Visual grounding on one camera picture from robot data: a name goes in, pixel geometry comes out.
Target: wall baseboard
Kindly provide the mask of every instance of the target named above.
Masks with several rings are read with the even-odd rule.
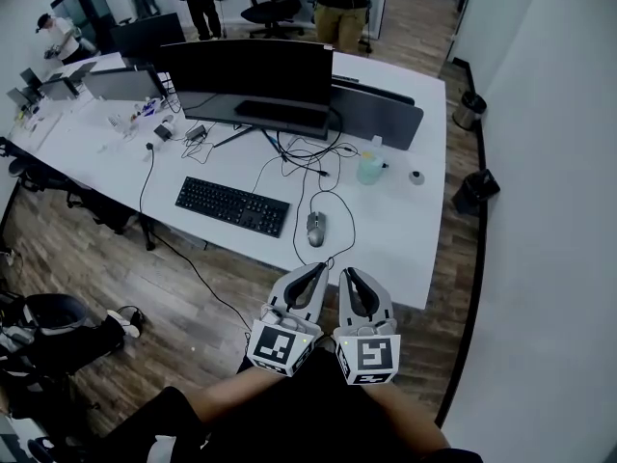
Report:
[[[468,62],[455,58],[452,61],[453,64],[464,68],[467,71],[469,88],[475,93],[475,87],[473,85],[473,76],[471,74],[471,67]],[[486,169],[486,152],[484,149],[484,131],[482,130],[482,121],[475,123],[474,132],[478,142],[478,166],[480,170]],[[484,279],[484,259],[486,257],[486,227],[488,219],[488,204],[483,203],[480,206],[479,214],[479,228],[478,228],[478,247],[475,255],[475,270],[473,272],[473,286],[471,287],[471,298],[469,300],[469,311],[467,320],[465,321],[465,329],[463,330],[463,336],[461,337],[461,343],[459,344],[459,352],[454,362],[454,368],[450,375],[450,382],[445,390],[443,396],[442,406],[435,418],[435,424],[438,427],[442,427],[445,422],[445,418],[452,406],[452,401],[456,395],[456,391],[461,382],[461,376],[465,368],[465,362],[469,355],[469,347],[471,345],[471,339],[473,337],[473,328],[475,327],[475,319],[477,318],[478,308],[480,306],[480,294],[482,293],[482,280]]]

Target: khaki pants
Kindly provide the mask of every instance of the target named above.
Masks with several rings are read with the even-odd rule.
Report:
[[[345,53],[358,54],[358,41],[366,24],[366,9],[336,9],[317,4],[315,25],[317,40],[336,44]]]

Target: desk leg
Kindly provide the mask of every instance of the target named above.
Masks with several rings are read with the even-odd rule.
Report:
[[[144,232],[144,238],[146,239],[146,250],[153,251],[155,248],[154,242],[150,239],[149,218],[139,213],[139,222],[142,225],[142,232]]]

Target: monitor stand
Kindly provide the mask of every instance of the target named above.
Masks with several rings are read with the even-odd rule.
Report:
[[[277,154],[279,154],[281,156],[281,158],[284,161],[287,161],[286,156],[282,153],[281,149],[279,148],[279,146],[277,146],[272,139],[270,139],[270,136],[268,134],[266,134],[266,131],[263,128],[259,128],[259,127],[255,127],[255,126],[251,126],[248,128],[245,128],[244,130],[238,132],[235,135],[232,135],[231,137],[229,137],[228,139],[226,139],[225,141],[220,142],[219,144],[216,144],[213,149],[216,149],[220,146],[222,146],[223,144],[227,144],[230,143],[231,141],[234,141],[235,139],[237,139],[238,137],[242,137],[243,135],[246,134],[250,134],[251,132],[255,131],[255,130],[260,130],[261,133],[263,134],[263,136],[266,138],[266,140],[268,141],[268,144],[270,146],[272,146],[274,148],[274,150],[277,152]]]

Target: small object on desk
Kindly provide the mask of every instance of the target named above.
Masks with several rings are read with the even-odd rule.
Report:
[[[203,138],[207,136],[207,131],[205,130],[205,127],[203,125],[200,125],[199,127],[194,128],[188,134],[186,134],[186,138],[189,141],[194,141],[200,136],[203,136]]]
[[[364,151],[358,165],[358,181],[363,185],[375,183],[386,166],[384,157],[379,153],[382,146],[382,138],[378,135],[373,137],[373,150]]]
[[[163,140],[163,142],[166,142],[168,139],[174,137],[168,126],[168,123],[161,123],[154,129],[154,133],[159,136]]]
[[[289,204],[197,178],[184,180],[175,205],[279,238]]]
[[[314,211],[307,219],[307,237],[311,247],[321,247],[326,236],[326,215]]]
[[[424,175],[421,172],[411,172],[409,174],[409,180],[413,185],[423,185],[424,184]]]

